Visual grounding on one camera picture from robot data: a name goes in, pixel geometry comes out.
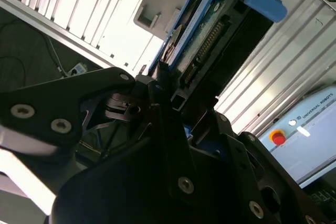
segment screw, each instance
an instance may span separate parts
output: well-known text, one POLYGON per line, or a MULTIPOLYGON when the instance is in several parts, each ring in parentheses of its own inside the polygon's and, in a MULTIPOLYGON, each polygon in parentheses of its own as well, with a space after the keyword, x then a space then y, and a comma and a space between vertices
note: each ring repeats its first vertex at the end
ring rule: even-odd
POLYGON ((26 104, 17 104, 11 108, 11 113, 16 118, 27 119, 35 114, 35 110, 32 106, 26 104))
POLYGON ((308 224, 316 224, 313 218, 311 218, 309 215, 306 215, 306 221, 308 224))
POLYGON ((220 6, 221 6, 221 4, 217 3, 216 6, 215 6, 215 8, 214 8, 214 12, 218 11, 218 9, 219 9, 220 6))
POLYGON ((220 115, 219 117, 220 117, 220 119, 222 119, 222 121, 224 121, 224 122, 227 121, 227 118, 225 117, 225 115, 220 115))
POLYGON ((126 74, 124 74, 124 73, 121 73, 120 74, 120 77, 122 78, 122 79, 124 79, 124 80, 126 80, 126 81, 128 81, 130 78, 126 75, 126 74))
POLYGON ((179 188, 186 194, 192 194, 194 192, 194 184, 187 177, 180 177, 178 181, 179 188))
POLYGON ((248 137, 248 139, 250 139, 252 142, 255 142, 255 141, 256 141, 255 137, 252 136, 252 135, 247 135, 247 137, 248 137))
POLYGON ((71 131, 71 128, 71 123, 63 118, 58 118, 51 122, 51 129, 57 133, 67 134, 71 131))
POLYGON ((257 218, 262 219, 264 217, 264 211, 258 203, 255 201, 250 201, 248 206, 250 207, 251 212, 254 213, 257 218))

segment red emergency stop button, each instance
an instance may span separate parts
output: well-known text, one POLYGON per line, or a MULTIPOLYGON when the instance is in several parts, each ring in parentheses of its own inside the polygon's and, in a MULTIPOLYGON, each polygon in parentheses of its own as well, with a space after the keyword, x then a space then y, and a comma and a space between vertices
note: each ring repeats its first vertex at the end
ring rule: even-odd
POLYGON ((275 130, 269 134, 269 138, 275 145, 282 145, 286 141, 285 134, 282 130, 275 130))

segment louvered panel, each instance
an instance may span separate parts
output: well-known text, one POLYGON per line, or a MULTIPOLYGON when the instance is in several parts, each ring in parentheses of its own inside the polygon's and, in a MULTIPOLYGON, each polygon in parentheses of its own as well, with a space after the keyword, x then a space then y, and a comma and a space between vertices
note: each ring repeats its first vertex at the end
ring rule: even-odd
POLYGON ((97 0, 79 0, 77 8, 69 24, 70 32, 77 37, 82 37, 85 30, 85 24, 89 22, 97 0))
POLYGON ((215 107, 236 132, 260 134, 302 95, 336 80, 327 74, 336 61, 335 13, 321 0, 282 1, 287 17, 270 28, 215 107))
POLYGON ((162 43, 162 40, 155 39, 133 23, 140 0, 10 0, 9 6, 5 0, 0 1, 9 11, 15 6, 16 15, 17 11, 19 16, 26 12, 28 20, 39 20, 37 27, 50 30, 52 37, 61 42, 65 42, 66 38, 67 44, 75 45, 73 48, 79 46, 78 52, 82 52, 84 46, 85 52, 97 57, 95 62, 101 62, 101 66, 123 67, 134 75, 135 65, 141 65, 141 69, 145 65, 141 59, 147 61, 148 52, 152 53, 150 58, 153 59, 158 44, 162 43), (27 12, 23 5, 36 13, 27 12), (70 39, 73 35, 79 40, 70 39), (144 52, 147 52, 146 57, 142 57, 144 52))

